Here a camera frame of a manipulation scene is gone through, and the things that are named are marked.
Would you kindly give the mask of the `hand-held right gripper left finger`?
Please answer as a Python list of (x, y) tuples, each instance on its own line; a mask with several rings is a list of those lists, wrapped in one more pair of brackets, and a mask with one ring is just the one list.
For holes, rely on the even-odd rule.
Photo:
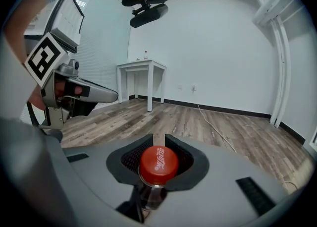
[(141, 154), (153, 145), (151, 134), (84, 147), (66, 148), (63, 182), (78, 227), (152, 227), (144, 209), (139, 176)]

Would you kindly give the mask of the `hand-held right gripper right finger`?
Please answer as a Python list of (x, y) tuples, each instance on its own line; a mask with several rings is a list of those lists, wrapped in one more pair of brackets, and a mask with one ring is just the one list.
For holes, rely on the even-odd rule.
[(283, 185), (242, 156), (190, 138), (165, 136), (180, 161), (151, 227), (272, 227), (296, 201)]

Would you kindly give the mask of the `person's left hand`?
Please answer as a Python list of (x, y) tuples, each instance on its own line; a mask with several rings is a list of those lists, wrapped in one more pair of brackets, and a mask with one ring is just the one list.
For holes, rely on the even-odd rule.
[(82, 93), (82, 86), (68, 81), (58, 81), (55, 83), (55, 97), (75, 96)]

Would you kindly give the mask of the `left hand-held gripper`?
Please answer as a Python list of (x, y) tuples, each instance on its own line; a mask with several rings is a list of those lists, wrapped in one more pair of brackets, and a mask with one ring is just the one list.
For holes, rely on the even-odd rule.
[[(40, 87), (45, 105), (41, 129), (61, 130), (70, 117), (88, 116), (97, 103), (117, 101), (118, 93), (91, 81), (79, 78), (79, 62), (71, 59), (54, 37), (47, 33), (35, 45), (24, 63)], [(55, 97), (55, 83), (66, 81), (64, 96)], [(72, 91), (81, 87), (80, 94)]]

